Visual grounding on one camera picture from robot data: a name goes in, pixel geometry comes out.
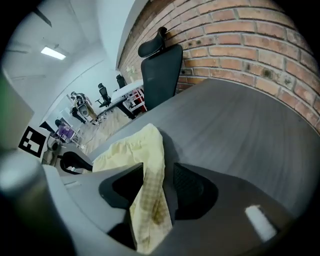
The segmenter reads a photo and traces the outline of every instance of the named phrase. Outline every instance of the table leg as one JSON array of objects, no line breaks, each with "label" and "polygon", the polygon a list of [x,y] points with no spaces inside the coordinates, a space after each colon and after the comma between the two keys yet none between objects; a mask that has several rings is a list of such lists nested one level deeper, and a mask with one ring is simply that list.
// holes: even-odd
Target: table leg
[{"label": "table leg", "polygon": [[131,113],[131,111],[129,109],[127,109],[122,102],[119,102],[116,105],[123,113],[125,113],[130,119],[135,119],[136,117],[134,116],[134,114]]}]

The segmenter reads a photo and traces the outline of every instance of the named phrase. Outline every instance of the yellow cloth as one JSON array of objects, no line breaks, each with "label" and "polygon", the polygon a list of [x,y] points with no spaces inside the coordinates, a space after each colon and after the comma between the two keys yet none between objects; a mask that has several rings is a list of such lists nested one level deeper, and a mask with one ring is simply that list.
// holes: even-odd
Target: yellow cloth
[{"label": "yellow cloth", "polygon": [[130,216],[137,251],[149,254],[172,229],[169,209],[162,188],[165,176],[163,139],[153,124],[132,136],[113,143],[93,162],[93,172],[143,163],[143,185]]}]

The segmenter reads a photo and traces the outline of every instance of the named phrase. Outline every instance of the chair headrest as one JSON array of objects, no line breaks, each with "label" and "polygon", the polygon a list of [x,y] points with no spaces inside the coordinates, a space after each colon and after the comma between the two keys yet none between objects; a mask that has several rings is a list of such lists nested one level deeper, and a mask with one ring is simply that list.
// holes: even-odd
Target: chair headrest
[{"label": "chair headrest", "polygon": [[144,42],[139,46],[138,55],[146,58],[165,48],[165,34],[167,29],[162,26],[158,29],[155,37],[150,41]]}]

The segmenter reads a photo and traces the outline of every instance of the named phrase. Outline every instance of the white ceiling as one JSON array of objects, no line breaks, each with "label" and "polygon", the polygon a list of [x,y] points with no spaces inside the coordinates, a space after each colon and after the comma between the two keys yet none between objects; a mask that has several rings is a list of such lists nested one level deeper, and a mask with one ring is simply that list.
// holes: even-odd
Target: white ceiling
[{"label": "white ceiling", "polygon": [[13,83],[43,79],[63,63],[41,54],[47,46],[68,57],[100,40],[95,0],[46,0],[38,9],[52,27],[30,13],[17,27],[7,46],[3,66]]}]

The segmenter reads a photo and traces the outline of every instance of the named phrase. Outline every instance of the white object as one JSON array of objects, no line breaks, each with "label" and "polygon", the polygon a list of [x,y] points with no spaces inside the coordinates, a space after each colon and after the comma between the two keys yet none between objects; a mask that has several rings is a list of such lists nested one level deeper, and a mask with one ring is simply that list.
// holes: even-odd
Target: white object
[{"label": "white object", "polygon": [[61,61],[64,60],[66,57],[65,55],[61,54],[60,52],[52,50],[48,47],[44,47],[43,50],[41,51],[41,53],[48,55],[48,56],[51,56],[51,57],[54,57],[54,58],[59,59]]},{"label": "white object", "polygon": [[140,79],[135,82],[129,83],[126,86],[116,90],[111,96],[111,102],[115,103],[121,99],[122,96],[132,92],[133,90],[144,85],[144,80]]},{"label": "white object", "polygon": [[276,229],[259,209],[259,206],[252,205],[247,207],[245,209],[245,214],[251,222],[255,232],[263,242],[268,241],[277,234]]}]

